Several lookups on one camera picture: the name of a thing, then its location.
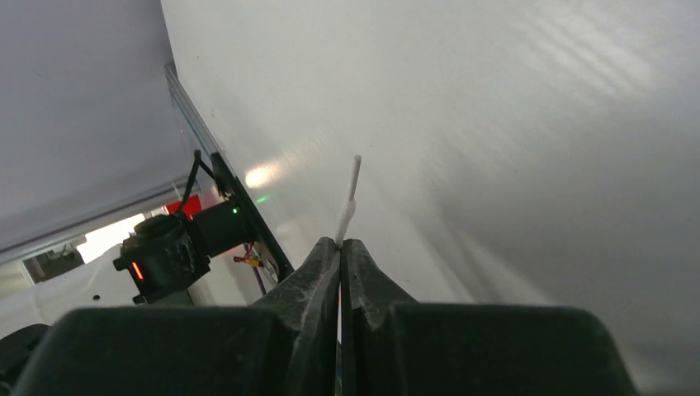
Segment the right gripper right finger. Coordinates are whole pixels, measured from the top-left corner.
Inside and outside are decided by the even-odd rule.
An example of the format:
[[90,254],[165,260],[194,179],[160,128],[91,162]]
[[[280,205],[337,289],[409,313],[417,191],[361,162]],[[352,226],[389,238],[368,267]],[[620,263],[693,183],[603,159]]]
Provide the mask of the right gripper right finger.
[[346,395],[634,395],[615,342],[582,309],[421,303],[364,243],[340,251]]

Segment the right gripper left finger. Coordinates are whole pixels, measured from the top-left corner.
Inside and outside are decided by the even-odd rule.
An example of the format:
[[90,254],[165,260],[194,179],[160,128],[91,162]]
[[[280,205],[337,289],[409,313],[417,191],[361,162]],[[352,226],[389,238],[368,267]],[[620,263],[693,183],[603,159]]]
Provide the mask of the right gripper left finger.
[[23,370],[16,395],[332,395],[338,250],[247,307],[78,309]]

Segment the white shoelace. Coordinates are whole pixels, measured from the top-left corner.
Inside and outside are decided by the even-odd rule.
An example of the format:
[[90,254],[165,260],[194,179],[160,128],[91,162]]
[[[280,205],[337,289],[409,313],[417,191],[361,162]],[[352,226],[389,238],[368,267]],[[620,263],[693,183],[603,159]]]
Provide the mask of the white shoelace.
[[362,165],[362,156],[355,155],[352,161],[351,177],[348,183],[348,192],[345,201],[343,202],[341,215],[338,221],[338,227],[334,235],[334,242],[337,248],[341,248],[345,239],[348,227],[356,210],[355,195],[357,192],[357,184]]

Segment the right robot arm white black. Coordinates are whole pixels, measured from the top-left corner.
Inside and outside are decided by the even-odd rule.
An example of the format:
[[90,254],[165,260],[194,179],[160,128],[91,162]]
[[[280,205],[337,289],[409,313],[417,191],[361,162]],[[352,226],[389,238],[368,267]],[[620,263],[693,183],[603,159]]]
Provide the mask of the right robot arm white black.
[[261,230],[228,202],[145,220],[1,303],[4,395],[634,395],[605,326],[556,306],[428,304],[321,238],[246,307],[167,306]]

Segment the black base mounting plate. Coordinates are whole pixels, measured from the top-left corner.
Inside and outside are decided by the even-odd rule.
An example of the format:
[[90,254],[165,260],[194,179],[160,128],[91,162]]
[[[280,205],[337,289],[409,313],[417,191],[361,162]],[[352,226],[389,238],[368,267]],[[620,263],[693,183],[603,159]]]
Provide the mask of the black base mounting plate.
[[210,156],[210,162],[218,194],[242,212],[243,217],[254,230],[256,241],[265,245],[272,261],[277,264],[277,281],[282,283],[294,272],[294,268],[265,223],[254,200],[220,153],[213,153]]

